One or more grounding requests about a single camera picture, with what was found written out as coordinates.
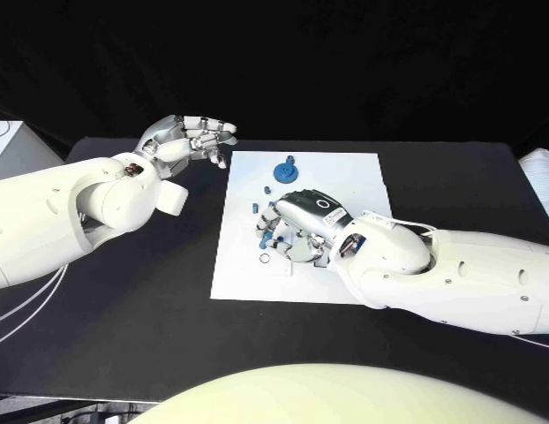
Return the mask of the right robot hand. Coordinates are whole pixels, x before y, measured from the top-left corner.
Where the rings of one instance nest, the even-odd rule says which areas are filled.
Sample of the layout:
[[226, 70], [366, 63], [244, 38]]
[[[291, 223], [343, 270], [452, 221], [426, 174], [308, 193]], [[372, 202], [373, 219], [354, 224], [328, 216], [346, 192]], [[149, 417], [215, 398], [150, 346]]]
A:
[[[344, 205], [318, 190], [301, 190], [282, 195], [261, 215], [256, 236], [281, 256], [300, 263], [321, 260], [354, 217]], [[295, 242], [275, 237], [280, 226], [288, 226]]]

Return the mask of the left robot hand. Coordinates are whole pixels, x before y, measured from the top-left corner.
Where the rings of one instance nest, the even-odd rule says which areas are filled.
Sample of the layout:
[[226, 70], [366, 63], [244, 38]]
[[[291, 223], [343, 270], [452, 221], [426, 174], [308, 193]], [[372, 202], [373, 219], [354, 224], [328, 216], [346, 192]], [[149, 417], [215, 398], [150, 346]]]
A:
[[170, 179], [192, 161], [209, 159], [225, 169], [222, 144], [238, 144], [232, 123], [209, 117], [169, 115], [144, 132], [136, 154], [150, 161], [160, 178]]

